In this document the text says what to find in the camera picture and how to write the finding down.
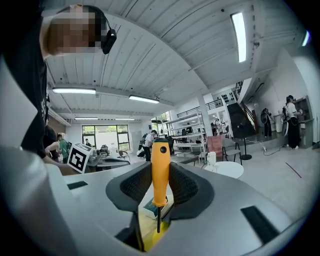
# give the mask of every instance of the round white table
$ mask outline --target round white table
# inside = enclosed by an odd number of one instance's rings
[[[208,165],[205,170],[238,179],[244,173],[244,167],[237,162],[216,162],[214,168]]]

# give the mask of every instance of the white pillar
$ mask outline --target white pillar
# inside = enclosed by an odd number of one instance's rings
[[[205,129],[205,133],[206,136],[213,136],[212,134],[212,129],[211,129],[211,124],[210,124],[210,120],[209,120],[209,115],[208,115],[208,111],[207,111],[207,107],[206,107],[206,103],[204,100],[204,97],[199,94],[197,96],[198,98],[198,102],[200,105],[200,109],[201,109],[201,115],[202,115],[202,119],[203,119],[203,124],[204,124],[204,129]]]

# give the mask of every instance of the yellow object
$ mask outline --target yellow object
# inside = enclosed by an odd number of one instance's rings
[[[167,204],[166,191],[169,181],[170,150],[164,138],[154,140],[151,154],[153,201],[156,207]]]
[[[160,233],[155,229],[149,236],[143,239],[144,250],[148,252],[159,241],[168,228],[169,224],[162,222],[160,226]]]

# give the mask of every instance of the orange screwdriver handle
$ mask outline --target orange screwdriver handle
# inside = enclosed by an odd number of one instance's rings
[[[156,138],[152,146],[151,173],[153,201],[156,207],[167,204],[166,191],[169,181],[170,150],[167,139]]]

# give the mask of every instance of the ceiling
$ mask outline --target ceiling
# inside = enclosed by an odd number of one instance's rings
[[[102,9],[117,40],[108,55],[47,59],[51,86],[96,88],[97,95],[49,92],[64,119],[134,117],[147,120],[181,102],[250,77],[264,79],[283,45],[299,44],[304,29],[280,0],[47,0],[44,16],[83,3]],[[238,62],[231,14],[242,12],[246,61]],[[259,47],[254,49],[254,42]],[[128,99],[155,98],[159,104]]]

